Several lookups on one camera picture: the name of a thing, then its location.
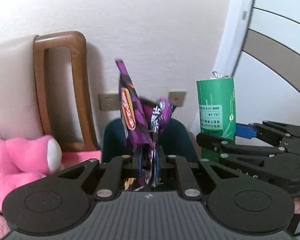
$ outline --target wooden bed frame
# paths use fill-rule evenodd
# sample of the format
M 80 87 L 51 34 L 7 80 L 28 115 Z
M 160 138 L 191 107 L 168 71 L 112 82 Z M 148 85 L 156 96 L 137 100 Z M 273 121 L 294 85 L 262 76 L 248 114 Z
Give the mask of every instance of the wooden bed frame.
M 46 100 L 46 70 L 49 49 L 68 47 L 71 55 L 75 101 L 83 142 L 59 143 L 62 151 L 94 151 L 98 142 L 93 126 L 87 73 L 87 46 L 85 36 L 77 31 L 37 36 L 34 41 L 34 77 L 43 133 L 51 134 Z

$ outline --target wall socket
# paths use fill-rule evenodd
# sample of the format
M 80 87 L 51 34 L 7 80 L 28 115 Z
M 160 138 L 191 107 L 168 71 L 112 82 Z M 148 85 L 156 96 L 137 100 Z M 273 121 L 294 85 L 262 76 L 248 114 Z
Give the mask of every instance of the wall socket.
M 181 90 L 171 90 L 169 92 L 168 100 L 171 104 L 176 107 L 183 107 L 183 104 L 186 99 L 187 92 Z
M 119 94 L 99 94 L 100 110 L 115 111 L 119 110 Z

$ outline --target pink fur blanket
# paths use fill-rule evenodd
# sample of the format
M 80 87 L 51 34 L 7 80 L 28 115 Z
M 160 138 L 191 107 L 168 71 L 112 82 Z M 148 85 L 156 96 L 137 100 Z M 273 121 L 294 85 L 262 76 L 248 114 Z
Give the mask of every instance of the pink fur blanket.
M 64 152 L 62 153 L 62 164 L 65 168 L 68 168 L 78 163 L 84 162 L 85 160 L 88 160 L 90 158 L 97 158 L 101 161 L 101 152 L 80 152 L 80 155 L 74 155 L 71 152 Z M 3 218 L 2 214 L 0 214 L 0 239 L 3 238 L 7 233 L 9 233 L 9 231 L 10 230 L 5 219 Z

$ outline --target stuffed animal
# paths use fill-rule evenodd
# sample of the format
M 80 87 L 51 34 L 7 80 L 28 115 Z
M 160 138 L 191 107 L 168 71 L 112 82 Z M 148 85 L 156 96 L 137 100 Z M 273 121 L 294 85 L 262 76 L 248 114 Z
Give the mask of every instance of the stuffed animal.
M 51 136 L 0 139 L 0 212 L 9 192 L 58 171 L 61 158 L 60 146 Z

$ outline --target green tube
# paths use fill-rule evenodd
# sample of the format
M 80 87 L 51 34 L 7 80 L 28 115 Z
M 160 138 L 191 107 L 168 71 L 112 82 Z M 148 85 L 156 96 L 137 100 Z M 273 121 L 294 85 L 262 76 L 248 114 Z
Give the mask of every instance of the green tube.
M 234 139 L 235 98 L 233 78 L 197 81 L 201 132 Z M 202 158 L 218 161 L 219 155 L 202 148 Z

